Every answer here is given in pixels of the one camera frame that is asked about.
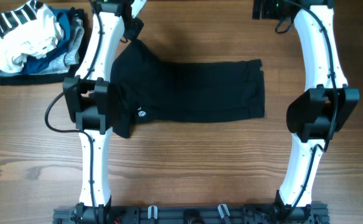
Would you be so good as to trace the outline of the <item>black t-shirt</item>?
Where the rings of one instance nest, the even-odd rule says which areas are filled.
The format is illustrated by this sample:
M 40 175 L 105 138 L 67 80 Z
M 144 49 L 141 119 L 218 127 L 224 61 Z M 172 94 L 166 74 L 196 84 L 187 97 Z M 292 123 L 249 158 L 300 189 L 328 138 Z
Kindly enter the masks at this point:
M 113 132 L 130 138 L 133 125 L 151 121 L 221 123 L 265 115 L 261 60 L 214 63 L 166 62 L 142 41 L 115 59 L 119 120 Z

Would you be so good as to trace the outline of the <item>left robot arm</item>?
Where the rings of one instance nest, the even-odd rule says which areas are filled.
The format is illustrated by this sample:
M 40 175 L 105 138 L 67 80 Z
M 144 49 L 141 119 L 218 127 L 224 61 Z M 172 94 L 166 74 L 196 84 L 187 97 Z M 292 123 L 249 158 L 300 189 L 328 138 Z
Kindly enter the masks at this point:
M 73 208 L 55 210 L 54 223 L 113 223 L 108 182 L 108 151 L 116 122 L 111 66 L 122 37 L 138 36 L 137 15 L 145 0 L 97 1 L 93 28 L 83 62 L 63 83 L 70 119 L 82 144 L 82 190 Z

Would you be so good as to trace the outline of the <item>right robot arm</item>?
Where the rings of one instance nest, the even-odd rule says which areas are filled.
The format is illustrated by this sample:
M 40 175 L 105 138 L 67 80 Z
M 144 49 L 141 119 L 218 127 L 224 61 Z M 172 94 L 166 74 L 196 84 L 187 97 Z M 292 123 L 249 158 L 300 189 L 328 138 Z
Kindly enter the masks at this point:
M 292 137 L 286 175 L 275 201 L 246 209 L 250 221 L 266 223 L 327 223 L 328 207 L 312 201 L 312 188 L 321 158 L 336 132 L 359 102 L 341 69 L 334 38 L 334 1 L 255 1 L 253 19 L 290 22 L 301 43 L 304 93 L 286 112 Z

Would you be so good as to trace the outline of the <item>grey folded garment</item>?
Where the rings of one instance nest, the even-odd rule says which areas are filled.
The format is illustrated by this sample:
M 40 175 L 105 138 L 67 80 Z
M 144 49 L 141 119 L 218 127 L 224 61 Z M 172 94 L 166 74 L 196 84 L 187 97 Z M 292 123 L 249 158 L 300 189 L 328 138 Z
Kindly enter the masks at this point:
M 70 26 L 69 40 L 62 40 L 63 46 L 48 52 L 45 57 L 29 56 L 24 68 L 19 73 L 0 71 L 0 78 L 18 78 L 21 76 L 42 78 L 43 76 L 59 76 L 67 74 L 73 65 L 79 63 L 78 50 L 84 36 L 83 14 L 73 16 Z

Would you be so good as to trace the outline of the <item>black folded garment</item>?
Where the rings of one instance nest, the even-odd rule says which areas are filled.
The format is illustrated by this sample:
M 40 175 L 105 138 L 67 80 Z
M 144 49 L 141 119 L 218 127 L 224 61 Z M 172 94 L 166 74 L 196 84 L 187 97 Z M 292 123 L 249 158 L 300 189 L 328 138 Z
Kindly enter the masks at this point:
M 66 41 L 68 41 L 70 38 L 69 37 L 69 33 L 70 33 L 69 23 L 71 22 L 73 16 L 75 16 L 76 14 L 83 14 L 83 18 L 85 19 L 84 23 L 87 21 L 87 16 L 83 9 L 76 9 L 76 8 L 72 7 L 70 9 L 51 8 L 50 10 L 53 12 L 57 22 L 60 24 L 61 28 L 64 30 L 65 37 L 63 39 L 65 39 Z M 59 46 L 59 47 L 63 46 L 62 40 L 58 43 L 57 46 Z M 87 44 L 86 44 L 85 33 L 84 33 L 82 44 L 78 50 L 79 63 L 77 63 L 76 65 L 73 65 L 67 74 L 61 74 L 59 76 L 58 75 L 57 76 L 53 76 L 53 75 L 48 76 L 47 75 L 47 76 L 43 76 L 42 78 L 26 77 L 26 76 L 21 76 L 18 78 L 0 78 L 0 85 L 1 86 L 5 86 L 5 85 L 37 85 L 37 84 L 62 82 L 65 78 L 73 77 L 75 75 L 75 72 L 77 71 L 78 67 L 80 66 L 80 64 L 85 56 L 86 48 L 87 48 Z

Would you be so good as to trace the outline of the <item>blue folded garment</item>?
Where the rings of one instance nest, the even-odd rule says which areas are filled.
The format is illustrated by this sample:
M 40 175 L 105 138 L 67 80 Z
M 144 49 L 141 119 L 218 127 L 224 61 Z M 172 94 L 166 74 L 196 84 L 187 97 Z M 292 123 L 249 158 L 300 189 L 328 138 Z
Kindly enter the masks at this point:
M 40 1 L 0 12 L 0 72 L 39 73 L 68 50 L 73 9 Z

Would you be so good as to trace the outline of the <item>white black striped garment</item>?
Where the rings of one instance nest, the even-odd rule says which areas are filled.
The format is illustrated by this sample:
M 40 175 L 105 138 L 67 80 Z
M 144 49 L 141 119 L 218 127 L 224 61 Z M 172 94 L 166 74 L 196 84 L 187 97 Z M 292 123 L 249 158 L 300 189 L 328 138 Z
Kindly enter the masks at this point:
M 21 72 L 28 56 L 44 58 L 64 38 L 56 16 L 40 1 L 0 13 L 0 71 Z

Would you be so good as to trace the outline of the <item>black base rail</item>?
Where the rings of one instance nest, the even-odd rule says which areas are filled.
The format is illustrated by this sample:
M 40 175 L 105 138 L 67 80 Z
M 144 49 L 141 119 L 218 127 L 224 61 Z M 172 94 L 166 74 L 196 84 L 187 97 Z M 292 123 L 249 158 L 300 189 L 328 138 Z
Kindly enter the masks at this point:
M 98 223 L 171 224 L 171 223 L 329 223 L 328 206 L 313 203 L 295 208 L 288 219 L 283 219 L 281 209 L 274 204 L 246 204 L 211 207 L 100 207 Z

